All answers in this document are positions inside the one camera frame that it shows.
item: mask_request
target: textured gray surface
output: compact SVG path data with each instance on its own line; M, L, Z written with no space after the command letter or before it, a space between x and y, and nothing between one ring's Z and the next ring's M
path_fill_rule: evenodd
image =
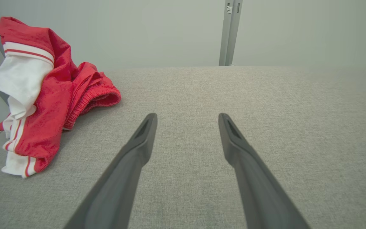
M158 114L129 228L245 228L228 113L312 228L366 228L366 70L149 68L107 73L120 104L79 117L46 171L0 171L0 228L61 228L142 119ZM5 153L0 135L0 169Z

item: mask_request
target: table surface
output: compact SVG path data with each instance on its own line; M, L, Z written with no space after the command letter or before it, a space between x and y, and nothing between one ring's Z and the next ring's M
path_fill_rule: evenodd
M129 228L245 228L218 114L228 113L312 228L366 228L366 69L141 68L80 116L42 173L0 171L0 228L61 228L148 113L158 128ZM6 152L0 134L0 170Z

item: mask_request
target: red garment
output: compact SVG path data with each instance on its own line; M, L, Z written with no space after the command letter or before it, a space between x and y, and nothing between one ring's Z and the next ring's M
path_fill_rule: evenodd
M84 62L77 68L71 60L70 45L49 28L30 27L12 17L2 17L0 36L6 56L53 63L53 69L43 78L34 103L35 112L14 120L9 127L4 126L4 122L0 124L0 130L15 131L4 148L16 155L27 156L26 167L22 165L25 167L22 177L28 177L43 171L52 161L59 149L62 129L72 129L77 117L94 107L117 104L121 94L93 64ZM21 97L20 93L17 97L14 94L9 95L20 101L17 98ZM12 117L9 116L6 123L12 123Z

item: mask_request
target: red fabric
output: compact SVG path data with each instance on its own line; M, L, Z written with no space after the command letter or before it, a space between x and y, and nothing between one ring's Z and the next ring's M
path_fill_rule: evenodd
M30 27L13 17L0 20L1 42L15 42L44 49L54 57L35 102L36 112L26 117L15 153L36 158L35 171L43 171L60 145L62 129L72 129L77 117L97 106L113 106L119 90L90 63L77 68L71 48L49 28Z

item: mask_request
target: red and white clothing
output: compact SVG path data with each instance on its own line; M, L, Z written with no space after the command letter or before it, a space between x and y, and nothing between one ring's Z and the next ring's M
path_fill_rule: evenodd
M30 27L12 17L0 20L5 60L0 91L10 114L0 124L9 138L3 172L28 177L43 171L60 145L62 129L98 106L121 100L119 90L90 63L77 68L70 45L49 28Z

